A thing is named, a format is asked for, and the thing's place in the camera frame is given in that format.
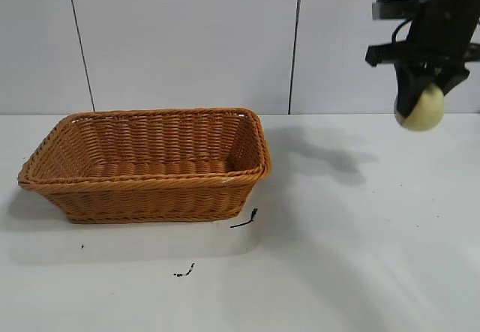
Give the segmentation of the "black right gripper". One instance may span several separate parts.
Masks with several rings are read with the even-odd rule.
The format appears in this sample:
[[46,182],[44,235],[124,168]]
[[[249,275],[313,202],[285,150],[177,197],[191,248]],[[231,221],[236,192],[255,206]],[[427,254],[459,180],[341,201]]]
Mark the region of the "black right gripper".
[[432,68],[417,64],[446,66],[436,76],[436,86],[444,95],[447,95],[452,89],[467,80],[470,75],[470,71],[464,66],[454,65],[479,62],[479,44],[471,43],[459,57],[451,57],[445,52],[425,52],[408,41],[401,40],[369,45],[364,59],[371,67],[376,67],[378,64],[394,64],[397,77],[395,111],[402,117],[409,117],[422,92],[433,82],[435,77]]

